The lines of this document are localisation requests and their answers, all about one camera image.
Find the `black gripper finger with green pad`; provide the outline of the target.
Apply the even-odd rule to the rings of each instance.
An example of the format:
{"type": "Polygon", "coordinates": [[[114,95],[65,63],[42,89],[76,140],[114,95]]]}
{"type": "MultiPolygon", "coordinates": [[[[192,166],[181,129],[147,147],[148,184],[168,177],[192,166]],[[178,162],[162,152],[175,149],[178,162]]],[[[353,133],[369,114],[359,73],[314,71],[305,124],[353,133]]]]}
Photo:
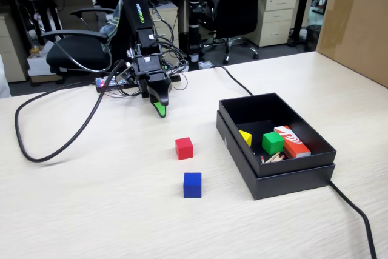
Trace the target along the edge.
{"type": "Polygon", "coordinates": [[[165,85],[148,85],[147,90],[151,104],[156,109],[161,118],[167,115],[168,106],[168,86],[165,85]]]}

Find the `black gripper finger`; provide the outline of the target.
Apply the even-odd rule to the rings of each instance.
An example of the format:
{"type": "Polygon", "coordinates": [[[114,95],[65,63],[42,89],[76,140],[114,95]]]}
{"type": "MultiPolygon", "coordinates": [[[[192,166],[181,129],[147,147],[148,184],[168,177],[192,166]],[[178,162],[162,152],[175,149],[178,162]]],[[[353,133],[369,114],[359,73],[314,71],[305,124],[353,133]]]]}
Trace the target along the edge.
{"type": "Polygon", "coordinates": [[[160,103],[161,105],[169,104],[169,93],[172,88],[170,78],[159,81],[146,81],[147,91],[149,93],[150,102],[160,103]]]}

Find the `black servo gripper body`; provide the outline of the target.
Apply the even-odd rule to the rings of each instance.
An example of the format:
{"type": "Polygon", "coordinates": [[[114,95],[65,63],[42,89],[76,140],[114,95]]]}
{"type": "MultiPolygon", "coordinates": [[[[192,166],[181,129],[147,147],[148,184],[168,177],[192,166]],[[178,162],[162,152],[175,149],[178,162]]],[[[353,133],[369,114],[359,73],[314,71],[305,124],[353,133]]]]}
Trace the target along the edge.
{"type": "Polygon", "coordinates": [[[133,64],[137,81],[156,82],[166,79],[166,71],[162,69],[158,55],[142,56],[133,64]]]}

